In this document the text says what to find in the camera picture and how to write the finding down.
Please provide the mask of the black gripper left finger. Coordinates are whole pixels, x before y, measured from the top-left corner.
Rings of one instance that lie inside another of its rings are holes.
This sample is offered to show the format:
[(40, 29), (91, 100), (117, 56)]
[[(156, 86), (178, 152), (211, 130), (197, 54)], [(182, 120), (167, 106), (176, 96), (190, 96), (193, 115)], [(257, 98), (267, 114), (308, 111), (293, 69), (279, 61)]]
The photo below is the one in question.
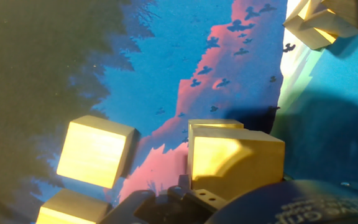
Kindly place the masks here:
[(205, 189), (191, 189), (190, 176), (180, 175), (177, 185), (159, 195), (151, 190), (131, 193), (99, 224), (206, 223), (226, 204), (226, 200)]

